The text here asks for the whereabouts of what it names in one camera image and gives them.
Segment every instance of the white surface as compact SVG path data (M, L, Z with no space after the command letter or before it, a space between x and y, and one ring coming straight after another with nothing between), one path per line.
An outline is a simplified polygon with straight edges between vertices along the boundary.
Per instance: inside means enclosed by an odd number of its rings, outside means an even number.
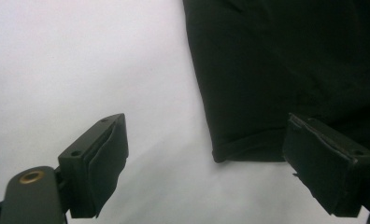
M180 0L0 1L0 201L8 180L125 113L130 158L98 219L365 223L328 216L284 163L215 164Z

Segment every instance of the black garment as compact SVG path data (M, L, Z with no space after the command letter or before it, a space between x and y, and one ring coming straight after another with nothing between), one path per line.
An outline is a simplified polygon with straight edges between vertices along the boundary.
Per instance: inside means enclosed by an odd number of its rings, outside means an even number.
M370 148L370 0L183 0L216 162L283 161L290 112Z

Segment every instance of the folded cloth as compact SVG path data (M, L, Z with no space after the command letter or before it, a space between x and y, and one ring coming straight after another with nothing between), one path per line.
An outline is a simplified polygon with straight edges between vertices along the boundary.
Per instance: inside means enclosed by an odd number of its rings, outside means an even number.
M283 161L290 112L370 148L370 0L183 0L213 157Z

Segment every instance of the black cloth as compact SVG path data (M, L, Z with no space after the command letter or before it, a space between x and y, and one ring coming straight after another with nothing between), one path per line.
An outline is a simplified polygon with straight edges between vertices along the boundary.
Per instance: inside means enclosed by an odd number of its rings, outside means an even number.
M290 112L370 148L370 0L183 0L222 161L283 161Z

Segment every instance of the white tablecloth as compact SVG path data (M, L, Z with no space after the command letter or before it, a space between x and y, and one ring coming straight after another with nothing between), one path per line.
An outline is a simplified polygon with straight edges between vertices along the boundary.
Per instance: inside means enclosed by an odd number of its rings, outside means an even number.
M98 219L329 224L286 163L216 164L181 0L0 1L0 201L8 180L124 113L130 157Z

